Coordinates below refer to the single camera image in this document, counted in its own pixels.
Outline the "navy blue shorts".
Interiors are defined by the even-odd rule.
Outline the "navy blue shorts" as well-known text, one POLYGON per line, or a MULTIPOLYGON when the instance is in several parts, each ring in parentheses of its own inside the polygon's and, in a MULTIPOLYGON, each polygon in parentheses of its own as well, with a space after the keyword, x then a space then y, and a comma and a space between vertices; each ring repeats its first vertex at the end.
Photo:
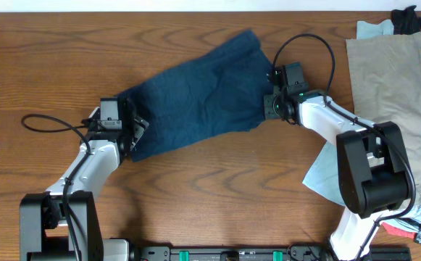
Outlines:
POLYGON ((202 57, 165 70, 123 91, 149 126, 131 151, 133 161, 170 152, 264 121, 272 65, 257 36, 246 30, 202 57))

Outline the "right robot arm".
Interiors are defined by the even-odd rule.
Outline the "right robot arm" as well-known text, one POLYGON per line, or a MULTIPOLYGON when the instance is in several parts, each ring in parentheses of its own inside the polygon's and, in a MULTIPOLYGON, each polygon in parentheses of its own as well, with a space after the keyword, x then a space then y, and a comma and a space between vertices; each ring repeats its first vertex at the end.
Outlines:
POLYGON ((345 209, 329 239, 330 255, 359 260, 370 252, 381 223, 405 216, 415 203, 415 180, 399 126, 363 120, 303 84, 275 86, 263 105, 266 119, 310 129, 336 147, 345 209))

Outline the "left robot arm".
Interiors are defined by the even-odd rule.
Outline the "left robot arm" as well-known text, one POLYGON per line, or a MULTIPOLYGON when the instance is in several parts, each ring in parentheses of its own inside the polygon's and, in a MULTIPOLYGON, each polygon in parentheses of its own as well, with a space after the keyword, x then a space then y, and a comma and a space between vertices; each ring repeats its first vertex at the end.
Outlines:
POLYGON ((66 124, 81 138, 77 157, 44 192, 20 202, 21 260, 137 260, 127 239, 105 239, 96 211, 108 177, 136 146, 149 124, 132 99, 103 98, 82 121, 86 133, 66 124))

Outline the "light blue cloth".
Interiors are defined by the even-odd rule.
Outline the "light blue cloth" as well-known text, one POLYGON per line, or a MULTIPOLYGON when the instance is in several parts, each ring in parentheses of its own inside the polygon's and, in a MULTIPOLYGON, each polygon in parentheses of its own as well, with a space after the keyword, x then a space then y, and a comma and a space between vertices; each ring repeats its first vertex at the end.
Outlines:
POLYGON ((334 145, 325 143, 302 183, 327 200, 345 206, 338 184, 338 158, 334 145))

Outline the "light blue garment top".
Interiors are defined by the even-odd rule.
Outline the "light blue garment top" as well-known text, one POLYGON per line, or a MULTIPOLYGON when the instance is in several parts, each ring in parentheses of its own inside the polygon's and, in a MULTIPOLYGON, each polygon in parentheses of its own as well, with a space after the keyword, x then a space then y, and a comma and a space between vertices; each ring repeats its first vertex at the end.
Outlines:
POLYGON ((368 39, 376 36, 393 35, 394 25, 391 20, 384 20, 379 24, 372 24, 365 21, 357 22, 356 39, 368 39))

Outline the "khaki beige shorts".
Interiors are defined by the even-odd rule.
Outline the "khaki beige shorts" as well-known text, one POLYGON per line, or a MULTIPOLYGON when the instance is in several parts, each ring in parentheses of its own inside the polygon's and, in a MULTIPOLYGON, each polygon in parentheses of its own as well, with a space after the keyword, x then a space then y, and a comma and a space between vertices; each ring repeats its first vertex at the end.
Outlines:
POLYGON ((346 42, 356 115, 401 130, 421 204, 421 32, 346 42))

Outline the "black garment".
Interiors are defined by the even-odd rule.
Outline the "black garment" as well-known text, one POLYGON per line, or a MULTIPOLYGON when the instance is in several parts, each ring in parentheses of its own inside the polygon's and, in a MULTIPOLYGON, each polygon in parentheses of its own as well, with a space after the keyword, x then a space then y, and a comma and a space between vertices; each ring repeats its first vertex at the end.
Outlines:
POLYGON ((394 35, 411 35, 421 32, 421 17, 418 17, 416 5, 404 10, 394 9, 391 11, 391 22, 394 26, 394 35))

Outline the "red garment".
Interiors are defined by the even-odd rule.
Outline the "red garment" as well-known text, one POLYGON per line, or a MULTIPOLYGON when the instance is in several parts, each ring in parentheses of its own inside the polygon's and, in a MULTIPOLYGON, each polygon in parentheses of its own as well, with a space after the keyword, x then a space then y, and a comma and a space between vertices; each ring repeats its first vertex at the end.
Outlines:
POLYGON ((387 223, 382 223, 381 225, 384 227, 385 231, 392 236, 399 236, 409 239, 414 239, 416 236, 415 232, 408 232, 387 223))

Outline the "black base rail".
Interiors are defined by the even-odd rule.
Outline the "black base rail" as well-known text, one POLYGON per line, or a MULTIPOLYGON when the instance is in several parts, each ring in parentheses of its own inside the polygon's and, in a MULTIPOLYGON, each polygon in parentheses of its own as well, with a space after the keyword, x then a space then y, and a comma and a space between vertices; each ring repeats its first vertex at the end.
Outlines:
POLYGON ((174 248, 133 246, 125 239, 104 239, 104 259, 124 261, 334 261, 331 249, 294 244, 286 248, 174 248))

